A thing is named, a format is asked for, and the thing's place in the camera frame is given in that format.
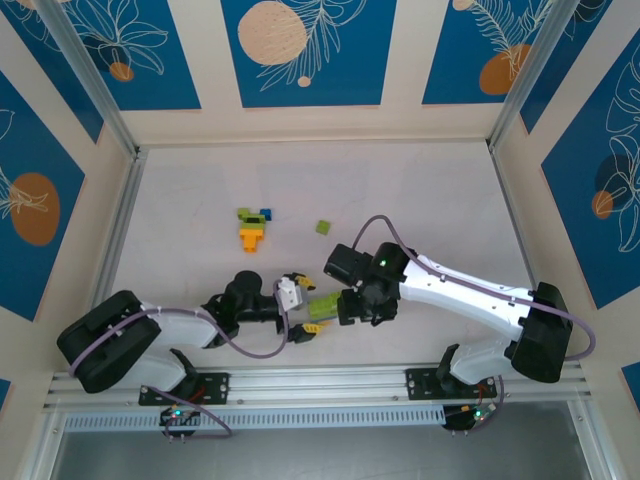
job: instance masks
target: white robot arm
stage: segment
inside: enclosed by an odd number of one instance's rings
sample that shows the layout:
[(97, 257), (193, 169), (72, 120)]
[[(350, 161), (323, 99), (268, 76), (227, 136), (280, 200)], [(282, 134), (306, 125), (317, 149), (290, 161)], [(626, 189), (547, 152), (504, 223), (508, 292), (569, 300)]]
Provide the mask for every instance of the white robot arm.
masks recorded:
[[(273, 295), (262, 295), (260, 276), (242, 271), (224, 293), (197, 309), (155, 307), (120, 291), (62, 332), (58, 348), (88, 393), (152, 385), (189, 394), (198, 374), (178, 347), (216, 348), (230, 342), (246, 355), (269, 358), (292, 341), (293, 329), (284, 318), (303, 302), (303, 293), (291, 276), (278, 280)], [(232, 343), (239, 322), (265, 321), (273, 321), (276, 332), (284, 334), (278, 350), (252, 354)]]
[[(338, 301), (342, 325), (352, 324), (358, 318), (374, 326), (393, 320), (398, 300), (437, 305), (497, 332), (491, 340), (448, 349), (448, 352), (455, 349), (455, 353), (447, 358), (447, 373), (457, 380), (475, 385), (514, 369), (541, 382), (559, 380), (572, 324), (558, 315), (523, 304), (541, 303), (566, 311), (555, 287), (541, 283), (536, 292), (530, 292), (526, 288), (497, 285), (410, 253), (412, 258), (395, 243), (383, 243), (373, 257), (346, 245), (336, 246), (325, 265), (325, 273), (352, 287), (343, 290)], [(502, 298), (486, 292), (495, 292)]]

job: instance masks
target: white leaf drawing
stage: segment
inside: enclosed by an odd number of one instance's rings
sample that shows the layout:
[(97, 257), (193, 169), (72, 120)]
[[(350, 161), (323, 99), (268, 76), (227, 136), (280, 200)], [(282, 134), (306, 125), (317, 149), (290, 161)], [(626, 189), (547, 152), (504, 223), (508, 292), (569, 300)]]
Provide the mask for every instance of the white leaf drawing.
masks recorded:
[[(18, 0), (0, 1), (10, 7), (34, 38), (59, 51), (35, 10), (23, 6)], [(97, 65), (98, 69), (111, 71), (110, 67), (118, 62), (129, 68), (138, 66), (153, 70), (158, 75), (164, 73), (162, 59), (153, 49), (167, 42), (169, 32), (138, 21), (138, 0), (71, 0), (61, 3), (61, 6), (85, 48), (98, 53), (92, 56), (94, 62), (103, 62), (103, 65)], [(122, 72), (119, 78), (126, 80), (125, 76), (129, 74)]]
[(578, 4), (571, 20), (569, 20), (567, 27), (564, 29), (565, 35), (567, 35), (571, 41), (573, 41), (573, 38), (575, 37), (576, 28), (579, 23), (592, 23), (600, 17), (604, 11), (605, 5), (607, 4), (607, 0), (598, 1), (600, 3), (595, 5), (584, 3), (584, 0)]
[[(0, 141), (9, 133), (13, 123), (15, 112), (11, 110), (0, 110)], [(0, 217), (6, 218), (12, 210), (20, 213), (21, 208), (33, 208), (41, 212), (48, 212), (49, 209), (44, 205), (48, 194), (34, 196), (23, 192), (13, 185), (6, 177), (0, 167)]]
[(514, 79), (522, 64), (522, 47), (540, 29), (555, 0), (529, 0), (524, 13), (516, 16), (510, 0), (471, 0), (465, 10), (475, 15), (480, 34), (488, 38), (496, 53), (509, 60)]
[[(367, 4), (367, 0), (277, 0), (290, 7), (304, 25), (306, 43), (300, 53), (284, 63), (262, 65), (257, 78), (264, 78), (261, 92), (284, 81), (287, 85), (301, 80), (311, 83), (313, 77), (322, 70), (323, 64), (331, 61), (333, 52), (340, 53), (338, 29), (355, 19)], [(358, 2), (355, 9), (347, 14), (347, 6)], [(285, 36), (290, 27), (281, 26), (270, 36), (272, 42), (279, 41), (277, 35)]]
[(596, 215), (618, 215), (620, 253), (640, 245), (640, 45), (624, 66), (611, 99), (605, 129), (611, 134), (609, 149), (614, 169), (602, 187), (604, 200), (596, 204)]

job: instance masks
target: lego brick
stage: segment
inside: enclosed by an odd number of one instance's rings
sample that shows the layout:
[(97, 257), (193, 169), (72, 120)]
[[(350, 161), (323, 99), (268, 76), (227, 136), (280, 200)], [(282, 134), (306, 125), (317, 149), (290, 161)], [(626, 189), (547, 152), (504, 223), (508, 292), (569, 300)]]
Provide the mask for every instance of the lego brick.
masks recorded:
[(324, 325), (318, 325), (317, 323), (303, 323), (302, 328), (307, 333), (313, 333), (314, 335), (319, 334), (322, 330), (324, 330)]
[(242, 248), (246, 253), (256, 253), (258, 240), (264, 239), (264, 230), (243, 228), (240, 229), (240, 238), (242, 239)]
[(340, 292), (334, 292), (326, 297), (311, 300), (309, 302), (309, 315), (311, 319), (318, 321), (337, 317), (340, 294)]
[(238, 220), (244, 221), (246, 217), (251, 215), (251, 211), (248, 208), (239, 208), (238, 209)]
[(318, 232), (320, 235), (328, 235), (330, 229), (331, 222), (327, 222), (326, 220), (320, 220), (316, 225), (316, 232)]
[(240, 224), (240, 230), (242, 229), (247, 229), (247, 230), (264, 230), (264, 223), (247, 223), (247, 222), (242, 222), (242, 224)]
[(245, 237), (255, 237), (258, 240), (262, 240), (264, 238), (264, 229), (241, 228), (240, 238)]
[(271, 221), (271, 209), (270, 208), (261, 208), (260, 209), (260, 215), (264, 215), (264, 218), (267, 220), (267, 222)]
[(257, 213), (252, 213), (246, 217), (244, 217), (245, 223), (266, 223), (267, 220), (264, 215), (258, 215)]

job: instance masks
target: purple cable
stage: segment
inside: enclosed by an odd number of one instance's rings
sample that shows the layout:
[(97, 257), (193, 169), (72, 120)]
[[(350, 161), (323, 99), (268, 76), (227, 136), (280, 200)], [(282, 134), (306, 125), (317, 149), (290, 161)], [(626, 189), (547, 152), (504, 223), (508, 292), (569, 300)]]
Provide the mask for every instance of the purple cable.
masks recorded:
[(391, 223), (391, 220), (389, 220), (389, 217), (387, 217), (386, 215), (374, 215), (369, 220), (367, 220), (366, 223), (360, 229), (360, 232), (358, 233), (358, 235), (356, 236), (356, 239), (353, 242), (352, 248), (354, 248), (354, 249), (356, 248), (356, 246), (358, 245), (358, 242), (362, 238), (362, 235), (364, 234), (365, 230), (367, 228), (369, 228), (369, 225), (371, 225), (376, 220), (383, 220), (387, 224), (387, 227), (389, 227), (389, 230), (391, 231), (391, 235), (395, 239), (396, 243), (400, 246), (400, 249), (404, 252), (404, 254), (407, 255), (411, 260), (413, 260), (420, 268), (422, 268), (428, 274), (435, 275), (436, 277), (442, 278), (443, 281), (448, 280), (448, 281), (453, 282), (453, 283), (455, 283), (457, 285), (461, 285), (463, 287), (470, 288), (471, 290), (475, 290), (477, 292), (484, 293), (486, 295), (489, 295), (491, 297), (497, 298), (499, 300), (518, 303), (520, 305), (526, 305), (526, 306), (528, 306), (530, 308), (534, 308), (536, 310), (540, 310), (540, 311), (543, 311), (543, 312), (551, 313), (553, 315), (558, 315), (560, 317), (566, 318), (567, 320), (569, 320), (572, 323), (577, 324), (589, 336), (589, 346), (583, 352), (580, 352), (580, 353), (577, 353), (575, 355), (570, 355), (568, 357), (565, 357), (565, 360), (580, 360), (580, 359), (583, 359), (583, 358), (591, 355), (591, 353), (595, 350), (595, 348), (596, 348), (596, 334), (591, 329), (591, 327), (584, 320), (582, 320), (581, 318), (578, 318), (575, 315), (573, 315), (571, 313), (568, 313), (568, 312), (565, 312), (563, 310), (560, 310), (560, 309), (557, 309), (557, 308), (553, 308), (553, 307), (549, 307), (549, 306), (544, 305), (542, 303), (533, 302), (531, 300), (526, 300), (524, 298), (512, 297), (510, 295), (505, 295), (504, 293), (496, 292), (495, 290), (492, 290), (490, 288), (484, 287), (482, 285), (478, 285), (478, 284), (473, 283), (473, 282), (471, 282), (469, 280), (464, 280), (462, 278), (454, 277), (452, 275), (443, 275), (442, 272), (440, 272), (439, 270), (436, 270), (435, 268), (431, 267), (430, 265), (427, 265), (426, 263), (423, 263), (422, 261), (420, 261), (420, 259), (416, 255), (411, 253), (409, 248), (407, 248), (407, 246), (404, 244), (404, 242), (400, 238), (400, 235), (398, 235), (398, 231), (393, 226), (393, 223)]
[(284, 324), (284, 331), (283, 331), (283, 336), (282, 336), (282, 343), (280, 344), (280, 346), (278, 346), (278, 348), (276, 348), (271, 353), (265, 353), (265, 354), (253, 353), (253, 352), (249, 352), (249, 351), (245, 350), (244, 348), (236, 345), (233, 342), (233, 340), (231, 340), (231, 338), (229, 338), (229, 336), (222, 330), (222, 328), (220, 328), (220, 326), (215, 321), (215, 319), (206, 311), (205, 312), (201, 312), (201, 311), (198, 311), (198, 310), (189, 310), (187, 308), (161, 308), (161, 307), (158, 307), (158, 308), (151, 308), (149, 310), (143, 310), (142, 312), (135, 313), (135, 314), (125, 318), (121, 322), (117, 323), (116, 325), (114, 325), (114, 327), (111, 330), (109, 330), (109, 331), (103, 333), (102, 335), (100, 335), (100, 337), (98, 337), (98, 339), (95, 342), (93, 342), (91, 345), (89, 345), (86, 348), (86, 350), (83, 351), (80, 355), (78, 355), (78, 357), (73, 361), (73, 363), (69, 367), (69, 375), (71, 377), (75, 377), (75, 373), (76, 373), (76, 370), (78, 369), (78, 366), (84, 360), (86, 360), (86, 358), (89, 355), (91, 355), (100, 345), (105, 343), (109, 338), (111, 338), (117, 332), (122, 330), (124, 327), (132, 324), (133, 322), (135, 322), (136, 320), (139, 320), (142, 317), (146, 317), (147, 315), (155, 315), (155, 314), (159, 314), (159, 313), (178, 313), (178, 314), (181, 314), (181, 315), (194, 315), (197, 318), (205, 320), (205, 321), (209, 322), (211, 325), (213, 325), (213, 327), (218, 331), (218, 334), (225, 340), (225, 342), (227, 342), (229, 344), (229, 346), (231, 346), (231, 348), (233, 348), (237, 352), (241, 353), (242, 355), (245, 355), (245, 356), (250, 357), (250, 358), (255, 358), (257, 360), (264, 360), (264, 359), (267, 359), (267, 358), (275, 357), (287, 345), (287, 340), (289, 338), (289, 317), (287, 315), (287, 312), (285, 312), (284, 309), (282, 308), (282, 303), (280, 302), (280, 297), (277, 295), (277, 292), (278, 292), (278, 282), (277, 281), (274, 282), (273, 288), (274, 288), (274, 296), (276, 298), (276, 302), (278, 303), (278, 308), (280, 310), (280, 315), (282, 316), (282, 323)]
[[(206, 415), (211, 420), (213, 420), (218, 425), (220, 425), (222, 428), (224, 428), (225, 431), (227, 432), (226, 435), (218, 435), (218, 434), (198, 435), (197, 437), (193, 437), (194, 440), (195, 439), (206, 439), (206, 438), (229, 438), (230, 436), (233, 435), (233, 432), (231, 431), (231, 428), (229, 427), (229, 425), (224, 423), (220, 417), (214, 415), (209, 410), (203, 408), (201, 405), (196, 405), (195, 403), (189, 402), (187, 400), (182, 400), (181, 398), (178, 398), (175, 395), (171, 395), (170, 393), (163, 392), (162, 390), (160, 390), (160, 389), (158, 389), (156, 387), (147, 387), (147, 388), (149, 390), (151, 390), (152, 392), (157, 393), (161, 397), (166, 398), (167, 400), (171, 400), (172, 402), (179, 403), (180, 405), (186, 405), (187, 407), (193, 408), (196, 412), (200, 412), (200, 413)], [(169, 427), (171, 426), (172, 423), (173, 423), (172, 419), (169, 419), (167, 421), (167, 424), (166, 424), (165, 429), (164, 429), (164, 435), (165, 435), (165, 437), (167, 437), (169, 439), (171, 439), (171, 437), (172, 437), (171, 432), (169, 432)]]

